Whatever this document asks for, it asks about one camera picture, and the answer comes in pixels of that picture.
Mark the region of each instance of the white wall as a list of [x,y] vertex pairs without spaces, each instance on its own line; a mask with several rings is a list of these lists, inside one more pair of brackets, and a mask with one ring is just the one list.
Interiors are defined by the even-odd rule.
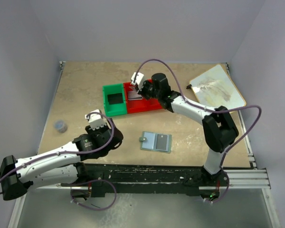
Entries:
[[[0,0],[0,165],[10,154],[36,154],[58,64],[29,2]],[[0,196],[0,228],[13,206]]]
[[[248,104],[264,112],[250,134],[259,168],[266,167],[285,227],[285,0],[266,0],[239,50],[231,75]],[[256,111],[244,112],[250,125]]]
[[265,0],[31,0],[60,60],[227,62]]

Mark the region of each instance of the green plastic container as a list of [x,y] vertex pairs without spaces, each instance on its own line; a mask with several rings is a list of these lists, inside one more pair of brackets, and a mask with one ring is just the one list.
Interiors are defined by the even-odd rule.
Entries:
[[123,84],[104,85],[104,110],[109,117],[127,114]]

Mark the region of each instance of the red plastic container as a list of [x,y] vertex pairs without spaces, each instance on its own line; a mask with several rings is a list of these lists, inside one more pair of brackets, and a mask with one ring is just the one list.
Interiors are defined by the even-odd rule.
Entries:
[[131,85],[130,82],[125,82],[123,86],[124,86],[123,87],[124,96],[125,96],[125,102],[126,102],[128,114],[162,109],[162,106],[156,99],[149,99],[149,100],[142,99],[142,100],[129,101],[128,92],[131,91],[130,86],[133,86],[133,85]]

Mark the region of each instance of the wooden tabletop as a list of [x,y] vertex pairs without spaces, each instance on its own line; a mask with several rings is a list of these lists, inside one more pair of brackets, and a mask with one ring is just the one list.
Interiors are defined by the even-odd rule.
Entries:
[[[85,133],[85,126],[88,125],[85,114],[95,109],[105,113],[102,86],[129,82],[139,65],[125,62],[66,62],[38,153],[55,149]],[[190,80],[215,66],[169,65],[180,81],[184,94],[194,101],[197,100],[192,90],[186,90],[186,86]],[[164,65],[147,63],[140,72],[147,78],[155,73],[164,73],[171,88],[178,91],[172,75]],[[238,113],[231,115],[242,135]],[[60,119],[68,125],[65,133],[58,133],[53,127],[54,122]],[[204,140],[203,128],[185,116],[158,110],[116,116],[113,120],[124,135],[123,144],[107,156],[87,160],[86,163],[202,166],[206,160],[209,148]],[[138,139],[143,131],[171,134],[171,153],[140,150]],[[250,167],[243,140],[228,153],[224,166]]]

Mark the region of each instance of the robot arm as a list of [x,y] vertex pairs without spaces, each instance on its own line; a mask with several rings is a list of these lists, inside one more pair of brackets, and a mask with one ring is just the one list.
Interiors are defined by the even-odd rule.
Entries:
[[15,168],[22,168],[1,182],[3,199],[13,200],[26,194],[29,189],[42,186],[86,180],[87,173],[82,161],[106,156],[110,150],[119,147],[124,138],[114,125],[114,136],[105,148],[84,153],[103,146],[111,136],[111,129],[100,115],[90,115],[86,119],[89,122],[85,128],[87,133],[59,148],[17,160],[13,155],[5,157],[0,168],[0,178]]
[[[205,140],[209,146],[207,160],[204,170],[210,175],[216,175],[221,170],[221,161],[225,150],[238,136],[238,130],[229,113],[214,114],[205,111],[206,106],[194,102],[188,98],[190,103],[205,108],[200,109],[188,104],[181,94],[172,91],[165,74],[157,73],[152,76],[152,82],[146,80],[143,74],[136,72],[131,78],[131,84],[135,86],[138,94],[145,99],[156,98],[162,107],[170,112],[182,114],[203,126]],[[217,109],[207,107],[210,110],[222,111],[227,108],[221,106]]]

